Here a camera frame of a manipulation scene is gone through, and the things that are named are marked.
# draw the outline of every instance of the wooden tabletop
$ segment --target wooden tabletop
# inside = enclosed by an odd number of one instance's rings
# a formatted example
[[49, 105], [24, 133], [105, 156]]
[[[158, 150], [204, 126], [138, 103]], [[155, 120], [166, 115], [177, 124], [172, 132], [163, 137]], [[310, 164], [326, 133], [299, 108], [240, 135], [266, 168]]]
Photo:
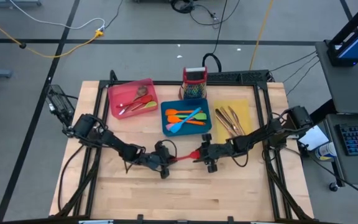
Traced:
[[[83, 82], [74, 121], [83, 113], [93, 112], [98, 84], [98, 82]], [[179, 86], [157, 85], [155, 89], [160, 103], [178, 99]], [[259, 128], [252, 87], [208, 86], [207, 91], [210, 102], [247, 98], [252, 127]], [[269, 83], [268, 92], [273, 112], [281, 113], [288, 108], [282, 83]], [[266, 121], [262, 92], [260, 97]], [[104, 99], [105, 97], [101, 102], [100, 116]], [[209, 110], [213, 115], [213, 103], [209, 104]], [[109, 113], [107, 125], [124, 142], [145, 146], [147, 151], [151, 152], [158, 140], [166, 139], [162, 134], [160, 116], [160, 110], [156, 110], [118, 120]], [[178, 156], [189, 154], [202, 142], [201, 135], [177, 136], [169, 139], [177, 145]], [[169, 142], [165, 144], [172, 149]], [[290, 149], [297, 150], [295, 141], [288, 140], [287, 145]], [[79, 146], [77, 139], [68, 140], [62, 167]], [[207, 172], [203, 163], [181, 161], [170, 166], [170, 176], [162, 180], [159, 173], [142, 166], [133, 166], [126, 174], [118, 153], [114, 149], [105, 148], [102, 150], [91, 217], [133, 220], [138, 214], [143, 214], [148, 220], [223, 221], [227, 220], [228, 216], [233, 216], [236, 221], [274, 221], [267, 173], [261, 152], [261, 143], [256, 144], [253, 150], [249, 151], [249, 162], [245, 168], [236, 166], [230, 158], [220, 159], [218, 171], [213, 174]], [[62, 205], [68, 201], [78, 186], [84, 154], [83, 149], [68, 165], [63, 180]], [[313, 217], [299, 156], [284, 150], [281, 151], [281, 156], [288, 191], [300, 207]], [[238, 158], [240, 163], [244, 160], [245, 157]], [[51, 215], [58, 212], [57, 189], [58, 185], [50, 209]], [[278, 194], [278, 201], [280, 214], [284, 218], [280, 194]], [[84, 213], [85, 203], [82, 205], [81, 213]]]

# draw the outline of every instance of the gray floor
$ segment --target gray floor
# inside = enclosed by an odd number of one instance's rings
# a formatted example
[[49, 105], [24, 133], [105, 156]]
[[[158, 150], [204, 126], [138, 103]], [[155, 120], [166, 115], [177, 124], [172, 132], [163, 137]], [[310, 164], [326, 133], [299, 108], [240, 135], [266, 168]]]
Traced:
[[[187, 15], [175, 13], [169, 5], [158, 1], [134, 4], [124, 0], [120, 15], [105, 32], [103, 39], [148, 40], [192, 39], [213, 40], [217, 31], [195, 24]], [[65, 23], [74, 0], [43, 1], [42, 7], [26, 10], [38, 19]], [[223, 1], [201, 0], [205, 6], [220, 15]], [[236, 1], [230, 0], [227, 11]], [[358, 11], [358, 0], [347, 0], [351, 12]], [[73, 25], [96, 16], [106, 20], [116, 11], [119, 1], [82, 0]], [[241, 0], [232, 18], [223, 24], [222, 40], [255, 40], [257, 38], [268, 0]], [[194, 13], [201, 21], [210, 22], [201, 9]], [[339, 0], [280, 0], [275, 1], [268, 19], [263, 40], [320, 41], [332, 38], [347, 22]], [[60, 39], [63, 28], [30, 21], [19, 11], [0, 8], [0, 26], [14, 37], [25, 39]], [[94, 22], [83, 30], [71, 30], [69, 39], [87, 39], [99, 24]], [[29, 44], [31, 47], [54, 54], [57, 44]], [[75, 45], [66, 44], [63, 51]], [[114, 69], [120, 80], [153, 78], [180, 80], [183, 67], [201, 65], [202, 56], [213, 50], [213, 45], [124, 44], [87, 45], [68, 57], [60, 59], [53, 83], [67, 94], [77, 95], [81, 82], [108, 78]], [[220, 45], [216, 55], [224, 71], [248, 70], [253, 45]], [[261, 45], [253, 69], [273, 69], [314, 51], [311, 46]], [[51, 59], [41, 58], [14, 44], [0, 44], [0, 68], [14, 70], [11, 79], [0, 79], [0, 202], [11, 176], [24, 136], [29, 127], [42, 85], [51, 66]], [[303, 62], [274, 72], [276, 81], [286, 79]], [[212, 61], [207, 62], [216, 71]], [[290, 90], [308, 66], [285, 83]], [[315, 66], [308, 76], [288, 96], [290, 105], [303, 105], [309, 112], [330, 98], [322, 69]], [[30, 149], [9, 204], [5, 220], [46, 217], [58, 178], [67, 139], [60, 132], [61, 124], [44, 106]], [[358, 193], [349, 187], [337, 193], [328, 190], [333, 178], [313, 164], [304, 162], [306, 181], [316, 218], [328, 222], [358, 223]]]

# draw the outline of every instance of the blue tray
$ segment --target blue tray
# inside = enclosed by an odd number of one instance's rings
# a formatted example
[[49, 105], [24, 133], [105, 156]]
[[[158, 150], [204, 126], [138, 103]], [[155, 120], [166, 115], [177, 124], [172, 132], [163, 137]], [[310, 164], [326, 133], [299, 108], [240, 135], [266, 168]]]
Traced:
[[[203, 113], [206, 113], [207, 120], [200, 120], [205, 122], [204, 126], [184, 123], [181, 129], [177, 133], [172, 133], [166, 129], [166, 125], [169, 124], [168, 117], [165, 115], [165, 110], [175, 109], [178, 111], [195, 110], [201, 107]], [[162, 132], [166, 136], [181, 136], [187, 134], [202, 134], [207, 133], [211, 128], [211, 117], [209, 115], [208, 102], [206, 99], [194, 99], [194, 100], [178, 100], [167, 101], [161, 103], [161, 118], [162, 118]]]

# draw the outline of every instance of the pink tray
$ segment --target pink tray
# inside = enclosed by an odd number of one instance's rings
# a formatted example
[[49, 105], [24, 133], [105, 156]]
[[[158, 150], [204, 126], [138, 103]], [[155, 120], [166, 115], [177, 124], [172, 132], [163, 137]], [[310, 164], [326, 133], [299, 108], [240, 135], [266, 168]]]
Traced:
[[[148, 95], [153, 96], [153, 101], [157, 102], [157, 105], [151, 108], [141, 109], [143, 106], [145, 106], [142, 105], [134, 111], [131, 111], [131, 108], [133, 107], [131, 106], [124, 114], [119, 115], [121, 110], [124, 108], [117, 108], [117, 105], [132, 101], [136, 96], [138, 87], [142, 85], [147, 87]], [[109, 88], [108, 93], [109, 93], [111, 114], [117, 119], [128, 118], [130, 116], [135, 116], [138, 114], [142, 114], [158, 109], [158, 99], [157, 99], [157, 95], [155, 94], [153, 80], [151, 78], [125, 83], [122, 85], [114, 85]]]

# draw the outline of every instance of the yellow cutting board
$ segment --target yellow cutting board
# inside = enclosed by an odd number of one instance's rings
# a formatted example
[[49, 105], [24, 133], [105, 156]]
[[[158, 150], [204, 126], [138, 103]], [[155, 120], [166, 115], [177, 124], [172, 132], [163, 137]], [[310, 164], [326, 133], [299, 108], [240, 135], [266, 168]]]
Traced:
[[216, 134], [213, 136], [214, 142], [225, 143], [226, 139], [230, 138], [230, 135], [226, 128], [215, 116], [215, 109], [220, 109], [221, 106], [223, 106], [223, 108], [229, 114], [230, 118], [234, 121], [234, 118], [228, 108], [228, 106], [230, 106], [239, 117], [240, 124], [246, 134], [252, 132], [251, 117], [249, 115], [249, 106], [247, 100], [216, 100], [214, 101], [214, 111], [212, 111], [211, 113], [213, 114], [215, 121], [214, 123]]

